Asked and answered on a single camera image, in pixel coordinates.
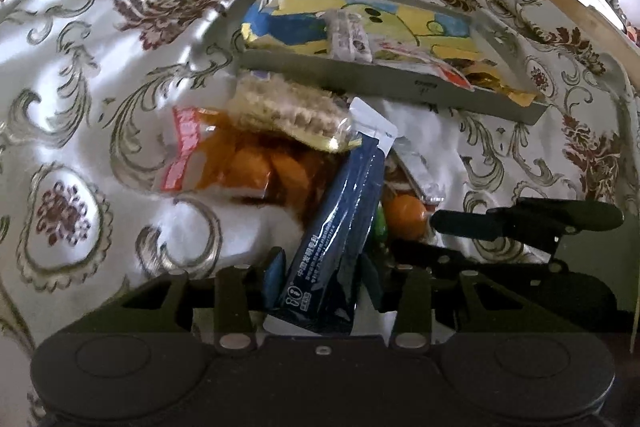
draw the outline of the candy wrapper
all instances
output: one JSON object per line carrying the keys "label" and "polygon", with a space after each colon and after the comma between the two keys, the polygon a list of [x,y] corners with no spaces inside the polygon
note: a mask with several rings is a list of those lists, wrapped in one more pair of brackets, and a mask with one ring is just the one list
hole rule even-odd
{"label": "candy wrapper", "polygon": [[227,106],[239,128],[275,132],[324,152],[360,144],[349,111],[330,92],[286,82],[279,74],[259,75],[246,72]]}
{"label": "candy wrapper", "polygon": [[284,136],[238,129],[226,112],[208,108],[172,108],[162,141],[171,161],[156,178],[157,190],[282,204],[303,222],[341,161]]}
{"label": "candy wrapper", "polygon": [[474,90],[465,75],[444,60],[432,57],[417,46],[409,46],[383,38],[372,38],[370,44],[376,64],[417,73],[433,74],[462,89]]}
{"label": "candy wrapper", "polygon": [[539,97],[539,94],[514,89],[507,86],[501,79],[497,68],[483,62],[476,62],[464,70],[465,76],[474,86],[485,87],[495,92],[500,92],[521,107],[529,107]]}
{"label": "candy wrapper", "polygon": [[366,64],[372,61],[360,15],[347,10],[327,10],[322,17],[326,21],[329,58]]}

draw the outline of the floral patterned bedspread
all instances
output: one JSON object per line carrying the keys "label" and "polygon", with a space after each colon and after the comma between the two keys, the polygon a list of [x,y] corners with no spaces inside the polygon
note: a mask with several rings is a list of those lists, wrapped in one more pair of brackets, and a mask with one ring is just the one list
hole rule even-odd
{"label": "floral patterned bedspread", "polygon": [[[624,71],[546,0],[425,0],[484,10],[551,105],[534,126],[370,100],[446,187],[445,208],[523,196],[637,213],[638,113]],[[0,424],[35,425],[34,347],[172,268],[206,277],[300,229],[280,209],[151,192],[159,114],[223,105],[248,0],[1,0]],[[479,261],[536,261],[514,241],[452,237]]]}

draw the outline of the screw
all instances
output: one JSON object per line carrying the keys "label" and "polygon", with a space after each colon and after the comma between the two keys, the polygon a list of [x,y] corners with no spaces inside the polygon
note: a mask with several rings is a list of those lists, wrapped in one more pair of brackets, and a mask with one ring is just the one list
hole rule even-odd
{"label": "screw", "polygon": [[227,333],[220,338],[220,346],[225,349],[246,349],[251,345],[251,338],[244,333]]}
{"label": "screw", "polygon": [[427,345],[427,338],[420,333],[400,333],[395,342],[402,349],[420,349]]}
{"label": "screw", "polygon": [[318,346],[318,347],[316,347],[316,355],[325,356],[325,355],[330,355],[330,354],[331,354],[331,347],[329,347],[329,346]]}

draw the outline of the bedspread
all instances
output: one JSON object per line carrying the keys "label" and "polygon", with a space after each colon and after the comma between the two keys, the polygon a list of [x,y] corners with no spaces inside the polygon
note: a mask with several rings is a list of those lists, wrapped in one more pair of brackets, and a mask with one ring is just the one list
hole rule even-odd
{"label": "bedspread", "polygon": [[[637,213],[638,111],[625,72],[546,0],[425,0],[484,10],[547,97],[534,126],[368,99],[429,159],[444,208],[596,198]],[[167,270],[206,277],[300,229],[278,208],[151,191],[159,111],[222,106],[243,0],[1,0],[0,424],[35,425],[34,347]],[[437,241],[536,261],[514,241]]]}

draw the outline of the blue packet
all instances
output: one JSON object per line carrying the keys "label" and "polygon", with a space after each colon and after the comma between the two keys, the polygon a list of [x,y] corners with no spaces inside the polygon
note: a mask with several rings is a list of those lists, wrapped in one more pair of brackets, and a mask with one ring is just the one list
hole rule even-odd
{"label": "blue packet", "polygon": [[384,171],[378,140],[362,136],[325,192],[272,315],[312,331],[349,331],[356,266],[375,214]]}

